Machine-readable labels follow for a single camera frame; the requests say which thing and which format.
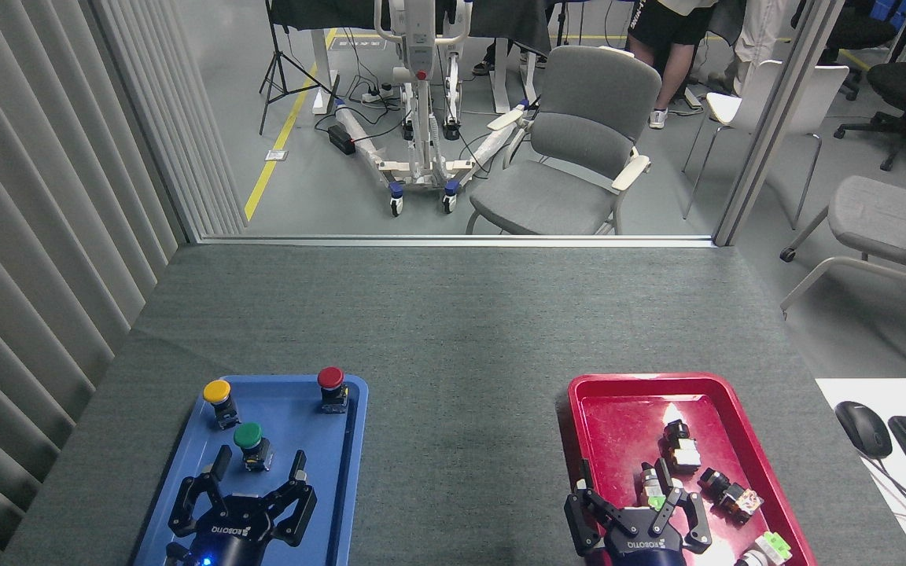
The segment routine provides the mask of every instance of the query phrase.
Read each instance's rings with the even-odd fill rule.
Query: gray carpet surface
[[[125,563],[191,402],[235,373],[370,386],[349,564],[565,565],[556,402],[702,370],[750,416],[820,563],[906,538],[730,248],[181,248],[1,563]]]

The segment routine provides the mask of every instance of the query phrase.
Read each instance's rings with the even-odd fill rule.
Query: green connector block
[[[773,548],[778,555],[783,557],[783,559],[788,560],[792,557],[792,547],[788,546],[788,543],[785,542],[784,538],[781,538],[780,534],[767,531],[767,533],[764,533],[764,540],[767,541],[768,544],[771,545],[771,548]]]
[[[659,511],[659,509],[662,509],[662,504],[665,504],[665,502],[665,495],[650,495],[650,497],[648,498],[648,506],[650,506],[652,509],[656,509],[657,511]]]

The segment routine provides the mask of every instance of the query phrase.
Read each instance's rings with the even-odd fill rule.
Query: robotiq logo
[[[627,541],[628,548],[665,548],[662,541],[633,542]]]
[[[237,537],[248,536],[250,531],[250,527],[246,527],[245,529],[233,529],[232,527],[212,527],[212,533],[219,535],[237,535]]]

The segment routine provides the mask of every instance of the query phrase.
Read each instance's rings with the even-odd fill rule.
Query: computer mouse
[[[841,401],[834,408],[838,421],[848,433],[849,440],[869,458],[887,458],[893,451],[886,423],[861,402]]]

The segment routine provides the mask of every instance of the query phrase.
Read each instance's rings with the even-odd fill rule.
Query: chair wheel
[[[443,212],[446,212],[447,215],[451,214],[451,212],[453,212],[454,209],[456,209],[456,194],[454,194],[454,196],[452,196],[452,197],[443,196],[442,203],[443,203]]]

